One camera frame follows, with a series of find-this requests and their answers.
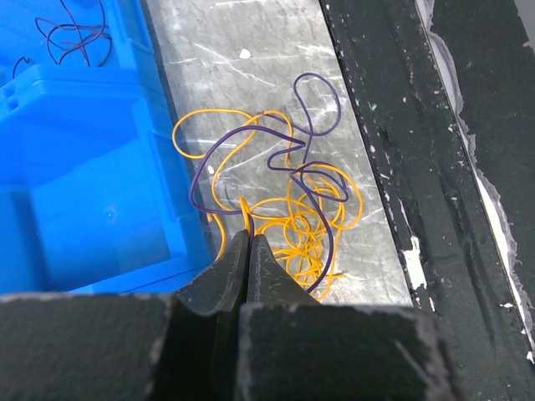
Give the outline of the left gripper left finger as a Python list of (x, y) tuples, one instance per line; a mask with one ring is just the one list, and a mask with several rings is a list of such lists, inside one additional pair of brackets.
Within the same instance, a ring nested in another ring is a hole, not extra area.
[(1, 299), (4, 400), (229, 400), (249, 235), (168, 294)]

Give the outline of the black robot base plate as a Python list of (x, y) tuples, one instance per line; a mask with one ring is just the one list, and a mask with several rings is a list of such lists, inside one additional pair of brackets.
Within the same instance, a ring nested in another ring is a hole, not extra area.
[(443, 328), (469, 400), (531, 400), (527, 328), (414, 1), (324, 1), (326, 23), (415, 303)]

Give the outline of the blue three-compartment plastic bin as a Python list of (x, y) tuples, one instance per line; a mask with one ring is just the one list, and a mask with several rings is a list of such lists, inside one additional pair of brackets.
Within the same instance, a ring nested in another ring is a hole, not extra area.
[(2, 2), (2, 292), (170, 292), (210, 264), (149, 6)]

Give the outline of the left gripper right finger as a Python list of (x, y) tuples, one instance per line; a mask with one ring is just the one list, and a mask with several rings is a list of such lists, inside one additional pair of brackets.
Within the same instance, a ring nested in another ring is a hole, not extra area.
[(239, 315), (239, 400), (461, 400), (436, 320), (414, 307), (323, 305), (252, 242)]

